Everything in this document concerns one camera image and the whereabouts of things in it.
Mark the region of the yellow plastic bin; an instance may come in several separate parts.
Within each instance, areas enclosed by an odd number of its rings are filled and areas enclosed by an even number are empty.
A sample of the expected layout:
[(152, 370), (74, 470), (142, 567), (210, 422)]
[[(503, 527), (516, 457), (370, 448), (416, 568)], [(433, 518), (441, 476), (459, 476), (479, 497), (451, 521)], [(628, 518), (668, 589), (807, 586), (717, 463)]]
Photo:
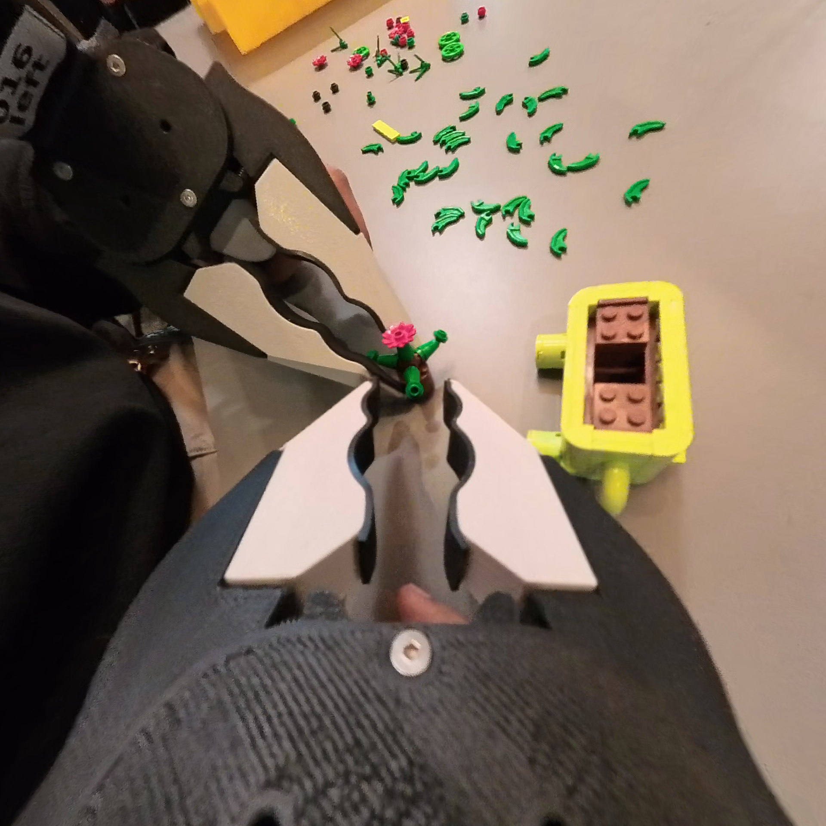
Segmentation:
[(246, 55), (329, 1), (190, 1), (213, 35), (226, 34)]

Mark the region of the scattered green toy leaves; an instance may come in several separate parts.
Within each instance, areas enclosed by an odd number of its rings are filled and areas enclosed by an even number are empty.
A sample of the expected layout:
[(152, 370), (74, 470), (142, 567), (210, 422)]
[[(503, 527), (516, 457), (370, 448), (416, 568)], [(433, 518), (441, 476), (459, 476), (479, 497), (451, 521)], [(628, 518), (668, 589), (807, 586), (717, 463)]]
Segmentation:
[[(535, 68), (549, 57), (549, 48), (543, 49), (541, 52), (529, 58), (528, 66)], [(561, 99), (565, 97), (568, 92), (568, 87), (558, 85), (542, 91), (538, 96), (525, 96), (521, 101), (521, 106), (529, 117), (533, 117), (541, 102)], [(468, 107), (459, 115), (459, 121), (466, 122), (479, 113), (479, 100), (482, 97), (475, 101), (464, 100), (468, 102)], [(511, 92), (501, 96), (494, 107), (495, 114), (498, 117), (501, 116), (504, 110), (514, 103), (514, 100), (514, 94)], [(641, 121), (630, 128), (628, 138), (641, 139), (647, 134), (662, 131), (665, 127), (666, 121)], [(556, 122), (541, 130), (539, 133), (539, 146), (552, 144), (553, 138), (560, 133), (563, 128), (563, 122)], [(397, 143), (394, 145), (413, 144), (422, 139), (422, 137), (420, 131), (414, 130), (407, 135), (401, 134)], [(455, 153), (459, 148), (469, 145), (471, 143), (471, 137), (465, 129), (458, 129), (456, 125), (451, 124), (437, 130), (432, 136), (431, 142), (433, 145), (444, 150), (445, 153)], [(505, 148), (509, 154), (518, 154), (523, 150), (524, 142), (519, 139), (514, 131), (511, 131), (505, 139)], [(383, 150), (384, 145), (378, 142), (364, 145), (361, 148), (362, 154), (378, 155)], [(590, 170), (594, 168), (600, 160), (601, 156), (599, 153), (589, 153), (579, 160), (568, 163), (560, 153), (552, 153), (548, 158), (547, 166), (554, 175), (563, 177), (569, 173), (581, 173)], [(391, 185), (392, 205), (395, 207), (401, 206), (405, 201), (407, 191), (412, 186), (425, 185), (433, 180), (450, 179), (457, 173), (459, 166), (459, 159), (453, 158), (446, 166), (435, 166), (431, 165), (428, 161), (424, 161), (415, 168), (402, 170), (398, 175), (398, 180)], [(630, 207), (639, 203), (649, 184), (650, 179), (640, 179), (630, 185), (623, 193), (625, 206)], [(535, 213), (532, 208), (532, 201), (527, 195), (519, 194), (505, 202), (477, 199), (471, 201), (470, 209), (476, 217), (474, 234), (478, 240), (486, 239), (488, 227), (492, 224), (494, 217), (499, 215), (502, 216), (503, 219), (515, 219), (505, 228), (505, 236), (509, 243), (518, 249), (526, 249), (528, 247), (529, 240), (524, 236), (522, 228), (532, 225), (535, 220)], [(465, 216), (466, 213), (462, 207), (440, 207), (439, 210), (434, 213), (434, 221), (430, 228), (431, 234), (442, 234), (449, 226), (459, 223)], [(549, 241), (549, 252), (555, 258), (561, 259), (563, 254), (567, 253), (567, 237), (567, 228), (560, 228), (552, 235)]]

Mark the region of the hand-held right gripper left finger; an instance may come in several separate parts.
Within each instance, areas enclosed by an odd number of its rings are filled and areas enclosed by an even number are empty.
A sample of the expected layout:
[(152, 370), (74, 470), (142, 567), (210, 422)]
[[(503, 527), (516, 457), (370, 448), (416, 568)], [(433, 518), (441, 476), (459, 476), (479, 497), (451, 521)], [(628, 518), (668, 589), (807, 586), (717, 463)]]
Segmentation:
[(285, 443), (224, 582), (291, 591), (352, 591), (377, 561), (374, 494), (380, 391), (364, 382)]

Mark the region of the lime green toy brick pot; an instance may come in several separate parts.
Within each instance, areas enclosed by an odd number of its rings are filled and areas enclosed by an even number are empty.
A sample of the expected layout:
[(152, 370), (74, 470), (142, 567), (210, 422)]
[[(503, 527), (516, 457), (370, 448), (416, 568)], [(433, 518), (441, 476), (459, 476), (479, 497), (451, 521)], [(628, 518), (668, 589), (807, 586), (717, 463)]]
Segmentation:
[(685, 303), (665, 282), (586, 287), (567, 327), (535, 340), (538, 370), (562, 373), (560, 426), (526, 438), (597, 486), (612, 515), (632, 487), (684, 463), (694, 438)]

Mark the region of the pink toy brick flower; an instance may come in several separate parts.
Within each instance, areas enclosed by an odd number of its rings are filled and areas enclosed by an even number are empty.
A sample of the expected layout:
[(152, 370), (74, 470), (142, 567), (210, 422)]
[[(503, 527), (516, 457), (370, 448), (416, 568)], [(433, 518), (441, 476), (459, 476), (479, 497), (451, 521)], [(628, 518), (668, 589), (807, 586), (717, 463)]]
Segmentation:
[(404, 392), (410, 401), (427, 401), (435, 392), (435, 382), (431, 376), (428, 359), (449, 340), (444, 330), (436, 330), (431, 340), (414, 346), (416, 328), (406, 322), (386, 329), (382, 333), (382, 343), (394, 350), (392, 354), (379, 354), (376, 350), (367, 353), (373, 363), (394, 370), (404, 385)]

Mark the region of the pile of small mixed toy pieces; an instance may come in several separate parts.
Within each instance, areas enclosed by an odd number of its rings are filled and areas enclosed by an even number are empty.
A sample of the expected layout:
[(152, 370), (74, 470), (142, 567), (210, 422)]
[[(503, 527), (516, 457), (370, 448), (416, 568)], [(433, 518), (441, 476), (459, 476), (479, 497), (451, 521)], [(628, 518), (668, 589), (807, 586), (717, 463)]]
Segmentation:
[[(410, 24), (410, 18), (408, 16), (387, 18), (386, 27), (387, 45), (398, 50), (398, 54), (395, 56), (390, 53), (388, 48), (384, 47), (381, 36), (377, 36), (377, 44), (372, 51), (367, 46), (358, 46), (350, 49), (348, 42), (332, 27), (330, 27), (330, 32), (336, 39), (336, 45), (330, 49), (330, 53), (347, 53), (346, 66), (351, 74), (363, 70), (365, 77), (369, 79), (374, 77), (375, 68), (387, 66), (387, 71), (392, 77), (398, 78), (403, 77), (405, 74), (411, 74), (415, 77), (415, 81), (418, 82), (432, 66), (427, 60), (414, 54), (413, 57), (417, 63), (411, 67), (408, 58), (401, 55), (401, 50), (412, 51), (416, 47), (416, 34)], [(437, 47), (440, 58), (445, 63), (458, 60), (464, 53), (461, 36), (457, 31), (449, 31), (439, 36)], [(328, 65), (329, 60), (326, 54), (319, 54), (312, 60), (313, 70), (316, 73), (319, 73)], [(485, 91), (485, 88), (475, 87), (460, 92), (459, 98), (461, 100), (475, 101), (482, 97)], [(313, 102), (321, 105), (324, 113), (327, 114), (331, 112), (331, 103), (324, 99), (321, 90), (313, 90), (311, 99)]]

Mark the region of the person's right hand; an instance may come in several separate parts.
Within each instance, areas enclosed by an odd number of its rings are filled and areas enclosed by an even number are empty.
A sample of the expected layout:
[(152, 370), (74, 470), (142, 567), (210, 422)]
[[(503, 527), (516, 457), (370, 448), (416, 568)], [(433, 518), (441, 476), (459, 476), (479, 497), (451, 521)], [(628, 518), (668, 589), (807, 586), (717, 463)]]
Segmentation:
[(396, 594), (398, 620), (408, 625), (467, 625), (468, 619), (414, 584)]

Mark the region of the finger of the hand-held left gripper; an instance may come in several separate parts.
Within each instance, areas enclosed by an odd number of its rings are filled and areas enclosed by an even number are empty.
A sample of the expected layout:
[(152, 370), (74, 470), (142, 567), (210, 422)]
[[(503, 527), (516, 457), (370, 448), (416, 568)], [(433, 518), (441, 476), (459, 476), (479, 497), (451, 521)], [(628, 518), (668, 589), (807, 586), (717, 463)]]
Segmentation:
[(199, 269), (185, 297), (284, 367), (355, 387), (368, 376), (380, 378), (399, 393), (404, 385), (362, 354), (322, 333), (320, 323), (289, 320), (265, 296), (262, 283), (240, 263)]
[(254, 192), (261, 231), (284, 254), (325, 272), (380, 331), (406, 320), (406, 308), (364, 235), (350, 229), (283, 163), (270, 160)]

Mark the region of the person's left hand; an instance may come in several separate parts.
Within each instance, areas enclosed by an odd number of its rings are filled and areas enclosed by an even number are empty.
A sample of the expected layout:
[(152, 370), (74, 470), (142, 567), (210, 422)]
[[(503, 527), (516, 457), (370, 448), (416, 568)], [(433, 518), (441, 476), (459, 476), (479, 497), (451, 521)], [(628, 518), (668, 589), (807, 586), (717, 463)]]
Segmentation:
[[(335, 184), (337, 191), (347, 205), (350, 215), (358, 226), (359, 233), (366, 239), (369, 246), (373, 246), (364, 219), (364, 214), (355, 198), (354, 191), (346, 174), (334, 164), (325, 163), (325, 169), (331, 180)], [(294, 292), (297, 287), (286, 287), (290, 279), (296, 274), (300, 274), (305, 262), (299, 259), (287, 257), (281, 253), (276, 254), (269, 261), (265, 262), (265, 271), (270, 281), (279, 288), (283, 288), (287, 293)]]

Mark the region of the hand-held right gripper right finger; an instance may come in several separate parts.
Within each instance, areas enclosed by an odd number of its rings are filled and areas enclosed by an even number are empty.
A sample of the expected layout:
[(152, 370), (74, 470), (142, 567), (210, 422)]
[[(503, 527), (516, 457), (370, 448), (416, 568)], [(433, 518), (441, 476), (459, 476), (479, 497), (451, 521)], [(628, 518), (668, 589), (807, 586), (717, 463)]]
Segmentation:
[(454, 379), (444, 384), (444, 571), (466, 593), (594, 592), (597, 579), (542, 457)]

